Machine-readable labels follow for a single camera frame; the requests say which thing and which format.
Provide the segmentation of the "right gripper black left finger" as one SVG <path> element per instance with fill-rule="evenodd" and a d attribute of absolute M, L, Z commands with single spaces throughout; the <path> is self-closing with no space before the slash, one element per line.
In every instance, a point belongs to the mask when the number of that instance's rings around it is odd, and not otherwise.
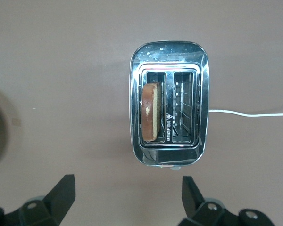
<path fill-rule="evenodd" d="M 75 201 L 75 176 L 63 178 L 42 198 L 33 198 L 6 214 L 0 207 L 0 226 L 59 226 Z"/>

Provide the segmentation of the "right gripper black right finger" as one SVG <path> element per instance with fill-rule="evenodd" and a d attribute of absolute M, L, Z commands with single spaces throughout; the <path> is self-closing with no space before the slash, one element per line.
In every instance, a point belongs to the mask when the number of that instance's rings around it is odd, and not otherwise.
<path fill-rule="evenodd" d="M 182 178 L 182 203 L 186 213 L 180 226 L 273 226 L 263 212 L 242 209 L 231 213 L 221 201 L 204 198 L 191 176 Z"/>

